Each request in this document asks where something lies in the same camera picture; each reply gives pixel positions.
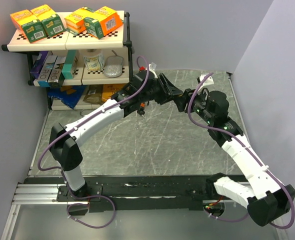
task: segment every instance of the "white wall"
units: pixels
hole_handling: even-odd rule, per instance
[[[108,6],[130,13],[138,55],[159,69],[234,72],[273,0],[53,0],[55,11]],[[17,0],[32,9],[44,0]]]
[[[295,188],[295,0],[274,0],[232,83],[254,149]]]
[[[12,37],[9,14],[19,11],[11,0],[0,0],[0,238],[19,181],[28,173],[46,112],[46,93],[28,86],[25,55],[3,52]]]

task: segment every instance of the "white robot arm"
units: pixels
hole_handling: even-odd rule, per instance
[[[82,119],[67,124],[65,127],[60,124],[53,126],[50,142],[64,132],[76,128],[84,119],[108,106],[120,103],[132,95],[142,85],[145,75],[146,70],[140,71],[130,83],[115,93],[110,100]],[[207,84],[213,84],[213,79],[211,78]],[[179,112],[187,112],[187,104],[193,91],[186,89],[183,92],[176,88],[162,73],[157,77],[155,72],[150,71],[148,82],[140,94],[110,110],[104,111],[72,132],[69,137],[63,138],[62,142],[55,144],[50,151],[54,159],[60,163],[73,194],[82,197],[87,190],[87,183],[80,169],[82,161],[80,147],[91,136],[111,123],[139,110],[141,103],[148,101],[156,101],[160,105],[174,101]],[[193,111],[209,126],[226,130],[243,142],[244,146],[227,134],[208,130],[210,136],[236,162],[248,180],[250,187],[243,186],[231,180],[228,176],[218,173],[208,179],[206,191],[211,196],[221,195],[236,201],[247,208],[249,215],[258,225],[264,226],[287,213],[290,209],[289,202],[278,183],[267,174],[268,166],[264,165],[259,159],[261,166],[248,152],[250,151],[257,156],[241,128],[228,117],[229,102],[226,97],[223,92],[209,92],[207,88],[203,88],[193,100]],[[294,188],[287,185],[286,189],[294,199]]]

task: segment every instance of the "cardboard box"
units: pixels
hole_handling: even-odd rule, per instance
[[[102,93],[102,102],[106,102],[111,98],[113,94],[120,91],[124,87],[125,83],[121,84],[104,84]]]
[[[49,76],[51,75],[51,72],[56,60],[57,60],[57,56],[55,55],[51,55],[46,58],[45,63],[42,67],[42,70],[39,73],[38,79],[34,80],[34,81],[37,81],[40,87],[45,87],[45,88],[50,87],[48,83],[48,79],[49,79]]]
[[[34,62],[32,69],[30,70],[30,74],[35,78],[38,79],[42,67],[47,59],[48,56],[52,55],[51,51],[40,51],[38,54],[37,59]]]
[[[84,18],[88,17],[92,13],[94,13],[94,10],[86,6],[72,12],[64,18],[67,27],[66,30],[73,35],[83,32],[86,29],[84,26]]]
[[[88,86],[88,90],[86,95],[84,96],[83,102],[88,104],[101,104],[103,92],[103,85],[90,85]]]
[[[41,21],[49,37],[65,32],[65,27],[60,16],[49,5],[44,4],[38,6],[32,9],[31,12]]]
[[[62,74],[65,77],[65,79],[74,78],[79,56],[80,56],[80,52],[78,50],[69,50],[67,52],[65,63],[62,69]]]
[[[47,37],[42,23],[29,10],[10,14],[14,26],[24,34],[30,43]]]
[[[64,76],[62,74],[62,69],[64,62],[66,61],[66,56],[58,56],[56,58],[53,70],[49,76],[47,82],[51,88],[60,88],[64,82]]]
[[[122,25],[123,22],[117,11],[107,6],[100,8],[84,19],[86,31],[98,39],[103,38]]]

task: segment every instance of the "scratched glass surface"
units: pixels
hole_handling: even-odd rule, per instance
[[[208,71],[164,70],[166,77],[184,91],[197,86],[197,77]],[[229,116],[244,129],[226,72],[215,72],[214,85],[227,95]],[[193,114],[200,123],[201,118]],[[63,126],[81,118],[80,110],[50,111],[31,170],[33,176],[59,176],[57,170],[41,172],[37,160],[49,144],[51,127]],[[92,136],[81,148],[81,170],[93,175],[212,175],[241,174],[234,161],[211,139],[206,129],[190,122],[188,115],[178,112],[174,103],[158,105],[151,102],[144,117],[133,112]],[[58,163],[48,152],[42,166]]]

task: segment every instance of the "package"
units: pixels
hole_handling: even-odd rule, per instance
[[[101,104],[103,92],[103,85],[90,85],[86,95],[84,96],[83,102],[88,104]]]
[[[65,32],[63,22],[59,15],[49,5],[44,4],[31,10],[31,12],[41,21],[46,34],[53,37]]]
[[[14,26],[21,31],[30,43],[47,37],[42,23],[29,10],[10,14]]]
[[[122,84],[104,84],[102,93],[102,102],[106,102],[111,98],[113,94],[120,91],[124,87],[125,83]]]
[[[38,54],[37,59],[34,62],[33,67],[29,71],[29,73],[35,78],[38,79],[44,62],[46,61],[47,57],[52,55],[51,51],[40,51]]]
[[[65,63],[63,66],[62,74],[65,79],[73,79],[76,73],[77,62],[79,60],[78,50],[69,50],[66,55]]]
[[[56,58],[53,70],[49,76],[47,82],[51,88],[60,88],[64,82],[64,76],[62,74],[62,69],[64,62],[66,61],[66,56],[58,56]]]
[[[80,54],[83,57],[87,70],[92,72],[103,70],[105,60],[102,49],[83,49],[80,50]]]
[[[34,80],[37,81],[40,87],[49,87],[48,79],[51,75],[52,69],[54,67],[54,64],[57,60],[56,55],[48,56],[45,60],[45,63],[42,67],[41,72],[39,73],[38,79]]]
[[[84,25],[89,34],[101,39],[121,27],[123,22],[117,11],[104,6],[90,16],[87,16],[84,19]]]
[[[51,88],[47,96],[61,100],[62,103],[74,109],[78,104],[86,86],[63,86],[62,88]]]
[[[92,13],[94,13],[94,10],[86,6],[72,12],[64,18],[67,27],[66,30],[73,35],[83,32],[86,29],[84,26],[84,18],[88,17]]]

